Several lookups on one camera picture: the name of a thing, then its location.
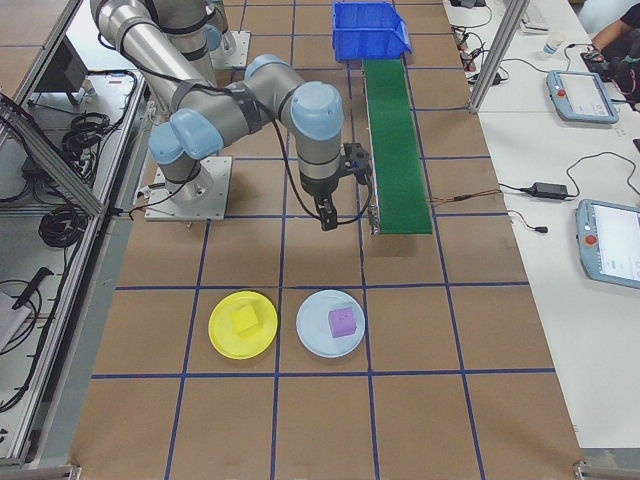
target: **plate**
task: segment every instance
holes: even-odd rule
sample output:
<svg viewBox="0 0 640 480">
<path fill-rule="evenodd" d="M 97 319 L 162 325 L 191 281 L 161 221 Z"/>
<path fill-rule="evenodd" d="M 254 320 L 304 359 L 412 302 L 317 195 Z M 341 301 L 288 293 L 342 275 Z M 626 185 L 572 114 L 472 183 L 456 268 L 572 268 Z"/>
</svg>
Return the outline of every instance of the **plate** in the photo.
<svg viewBox="0 0 640 480">
<path fill-rule="evenodd" d="M 248 328 L 238 331 L 238 319 L 248 322 L 244 324 Z M 225 357 L 235 360 L 252 358 L 264 352 L 277 330 L 275 307 L 267 297 L 257 292 L 236 292 L 225 297 L 209 318 L 209 340 L 213 347 Z"/>
<path fill-rule="evenodd" d="M 329 326 L 329 312 L 351 307 L 356 321 L 353 335 L 333 338 Z M 320 357 L 338 358 L 352 352 L 364 336 L 364 312 L 358 302 L 339 290 L 322 290 L 307 298 L 296 318 L 296 329 L 302 344 Z"/>
</svg>

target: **paper cup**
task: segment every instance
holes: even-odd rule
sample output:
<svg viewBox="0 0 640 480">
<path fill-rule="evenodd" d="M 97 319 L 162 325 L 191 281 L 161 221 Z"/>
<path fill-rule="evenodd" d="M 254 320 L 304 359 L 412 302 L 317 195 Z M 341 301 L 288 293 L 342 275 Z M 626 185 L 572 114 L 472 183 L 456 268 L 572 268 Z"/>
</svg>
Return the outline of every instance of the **paper cup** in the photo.
<svg viewBox="0 0 640 480">
<path fill-rule="evenodd" d="M 547 41 L 544 44 L 544 48 L 542 49 L 544 53 L 553 55 L 556 53 L 562 42 L 565 41 L 567 37 L 562 32 L 551 32 L 547 36 Z"/>
</svg>

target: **purple cube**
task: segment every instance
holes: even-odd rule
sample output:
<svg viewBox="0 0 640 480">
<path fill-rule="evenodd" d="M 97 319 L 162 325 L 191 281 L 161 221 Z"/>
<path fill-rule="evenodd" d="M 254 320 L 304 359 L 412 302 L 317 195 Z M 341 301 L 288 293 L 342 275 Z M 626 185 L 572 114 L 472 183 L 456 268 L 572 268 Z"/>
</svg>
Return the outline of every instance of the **purple cube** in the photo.
<svg viewBox="0 0 640 480">
<path fill-rule="evenodd" d="M 346 337 L 356 333 L 356 319 L 351 307 L 339 308 L 329 312 L 329 327 L 333 338 Z"/>
</svg>

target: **power adapter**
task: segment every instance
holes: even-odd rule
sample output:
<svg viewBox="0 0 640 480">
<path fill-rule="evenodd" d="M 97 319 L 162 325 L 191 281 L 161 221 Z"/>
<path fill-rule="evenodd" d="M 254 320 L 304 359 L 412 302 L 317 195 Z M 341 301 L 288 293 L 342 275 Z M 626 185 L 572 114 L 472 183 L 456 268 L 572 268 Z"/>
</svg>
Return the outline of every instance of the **power adapter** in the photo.
<svg viewBox="0 0 640 480">
<path fill-rule="evenodd" d="M 565 200 L 570 197 L 566 185 L 558 183 L 535 182 L 529 188 L 520 188 L 521 192 L 536 198 L 549 198 L 551 200 Z"/>
</svg>

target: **white table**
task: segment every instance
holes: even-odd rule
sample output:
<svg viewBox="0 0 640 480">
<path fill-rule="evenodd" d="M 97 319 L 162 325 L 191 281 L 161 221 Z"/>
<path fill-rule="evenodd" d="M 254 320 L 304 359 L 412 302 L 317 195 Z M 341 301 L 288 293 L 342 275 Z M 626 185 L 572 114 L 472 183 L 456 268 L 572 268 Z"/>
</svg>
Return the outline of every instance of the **white table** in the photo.
<svg viewBox="0 0 640 480">
<path fill-rule="evenodd" d="M 532 1 L 552 31 L 567 35 L 567 43 L 588 41 L 567 2 Z M 502 0 L 488 0 L 488 4 L 494 10 L 491 24 L 472 30 L 487 46 L 504 14 Z M 454 24 L 472 25 L 487 18 L 486 9 L 446 8 Z M 518 32 L 507 58 L 523 58 L 545 70 L 564 70 L 562 52 L 546 59 L 538 53 L 544 40 L 544 35 Z M 580 47 L 569 50 L 571 70 L 586 70 L 579 58 L 581 51 Z M 611 150 L 640 163 L 632 143 L 633 138 L 640 138 L 638 113 L 622 105 L 618 107 L 620 121 L 612 126 L 563 122 L 549 99 L 544 74 L 520 62 L 504 66 L 510 81 L 490 89 L 479 114 L 501 182 L 514 186 L 535 181 L 562 183 L 574 193 L 565 170 L 584 155 Z M 620 98 L 613 87 L 607 88 Z M 612 156 L 585 160 L 572 171 L 582 190 L 580 199 L 640 206 L 640 198 L 625 184 L 630 169 L 628 163 Z M 640 188 L 640 172 L 632 183 Z M 575 238 L 578 201 L 506 194 L 505 202 L 530 224 L 549 227 L 549 233 L 541 235 L 527 230 L 517 218 L 513 222 L 580 446 L 640 447 L 640 290 L 586 278 Z"/>
</svg>

